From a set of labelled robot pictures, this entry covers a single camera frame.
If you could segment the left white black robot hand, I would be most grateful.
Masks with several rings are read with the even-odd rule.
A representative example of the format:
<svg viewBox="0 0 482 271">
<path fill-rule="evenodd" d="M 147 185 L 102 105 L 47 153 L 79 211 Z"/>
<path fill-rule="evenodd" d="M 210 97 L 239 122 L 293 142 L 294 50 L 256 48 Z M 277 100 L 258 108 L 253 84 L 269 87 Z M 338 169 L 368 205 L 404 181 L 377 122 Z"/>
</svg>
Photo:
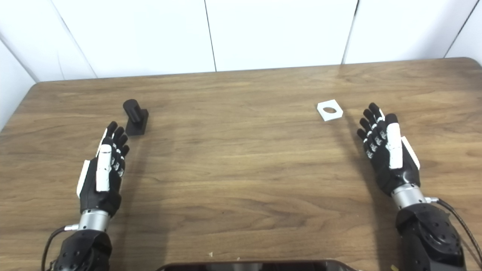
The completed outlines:
<svg viewBox="0 0 482 271">
<path fill-rule="evenodd" d="M 113 217 L 122 202 L 120 195 L 125 158 L 130 150 L 124 127 L 112 121 L 104 130 L 95 156 L 85 160 L 76 193 L 80 212 L 97 209 Z"/>
</svg>

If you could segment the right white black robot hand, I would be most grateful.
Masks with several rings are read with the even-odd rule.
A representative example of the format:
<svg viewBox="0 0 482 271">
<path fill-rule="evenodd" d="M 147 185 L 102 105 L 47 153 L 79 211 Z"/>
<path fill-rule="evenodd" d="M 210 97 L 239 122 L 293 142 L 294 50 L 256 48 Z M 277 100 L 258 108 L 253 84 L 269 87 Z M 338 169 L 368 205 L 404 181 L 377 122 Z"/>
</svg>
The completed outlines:
<svg viewBox="0 0 482 271">
<path fill-rule="evenodd" d="M 385 115 L 375 103 L 370 103 L 359 121 L 357 135 L 375 172 L 375 180 L 387 195 L 403 185 L 420 187 L 420 161 L 394 113 Z"/>
</svg>

